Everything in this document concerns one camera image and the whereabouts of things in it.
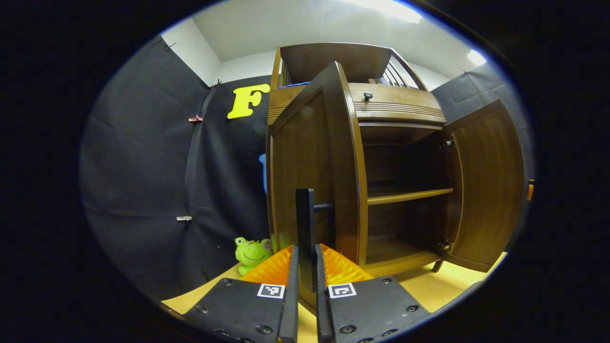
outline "orange tag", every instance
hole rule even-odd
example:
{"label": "orange tag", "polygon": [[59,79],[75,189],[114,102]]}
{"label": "orange tag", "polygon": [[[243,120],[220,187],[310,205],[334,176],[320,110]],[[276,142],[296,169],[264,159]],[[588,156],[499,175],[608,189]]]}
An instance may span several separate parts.
{"label": "orange tag", "polygon": [[528,184],[528,201],[532,201],[532,194],[534,193],[534,180],[530,180]]}
{"label": "orange tag", "polygon": [[195,115],[194,118],[189,118],[188,119],[191,123],[197,123],[199,121],[203,121],[203,118],[201,118],[199,115]]}

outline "yellow letter f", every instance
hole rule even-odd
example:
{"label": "yellow letter f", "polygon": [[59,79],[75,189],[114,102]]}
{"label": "yellow letter f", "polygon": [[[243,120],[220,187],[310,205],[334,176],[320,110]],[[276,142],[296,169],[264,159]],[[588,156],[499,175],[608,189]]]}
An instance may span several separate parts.
{"label": "yellow letter f", "polygon": [[258,106],[260,104],[260,99],[262,98],[261,92],[269,93],[268,84],[262,85],[254,85],[249,87],[237,88],[233,91],[235,94],[235,102],[233,103],[233,110],[227,114],[227,118],[241,118],[247,117],[254,113],[254,111],[248,108],[249,104],[252,103],[252,106]]}

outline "open cabinet door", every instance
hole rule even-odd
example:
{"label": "open cabinet door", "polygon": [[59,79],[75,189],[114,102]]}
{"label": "open cabinet door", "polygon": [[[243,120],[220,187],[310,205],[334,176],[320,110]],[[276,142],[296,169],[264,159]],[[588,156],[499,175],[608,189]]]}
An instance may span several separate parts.
{"label": "open cabinet door", "polygon": [[453,138],[455,190],[443,259],[488,271],[517,226],[525,176],[517,131],[500,100],[443,129]]}
{"label": "open cabinet door", "polygon": [[320,72],[269,130],[268,210],[279,249],[298,243],[295,190],[311,188],[316,204],[334,204],[335,234],[329,231],[329,212],[317,212],[316,243],[334,241],[332,248],[364,263],[359,239],[367,235],[364,155],[341,65],[333,62]]}

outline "orange gripper pad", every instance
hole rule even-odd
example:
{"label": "orange gripper pad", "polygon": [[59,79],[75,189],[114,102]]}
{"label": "orange gripper pad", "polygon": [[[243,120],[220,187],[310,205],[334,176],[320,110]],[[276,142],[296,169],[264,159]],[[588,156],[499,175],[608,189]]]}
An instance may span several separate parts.
{"label": "orange gripper pad", "polygon": [[262,261],[250,270],[240,280],[255,283],[283,284],[288,286],[288,274],[290,273],[290,258],[292,247],[289,245],[268,259]]}
{"label": "orange gripper pad", "polygon": [[320,244],[324,256],[326,287],[333,284],[350,283],[374,279],[373,275],[347,257],[335,250]]}

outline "stuffed toy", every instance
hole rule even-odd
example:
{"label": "stuffed toy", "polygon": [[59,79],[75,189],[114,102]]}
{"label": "stuffed toy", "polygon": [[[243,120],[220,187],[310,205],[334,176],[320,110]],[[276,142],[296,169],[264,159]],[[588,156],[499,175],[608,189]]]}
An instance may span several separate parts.
{"label": "stuffed toy", "polygon": [[246,240],[243,237],[235,239],[235,258],[242,263],[239,266],[239,275],[244,276],[262,261],[271,257],[271,240],[264,239],[262,242]]}

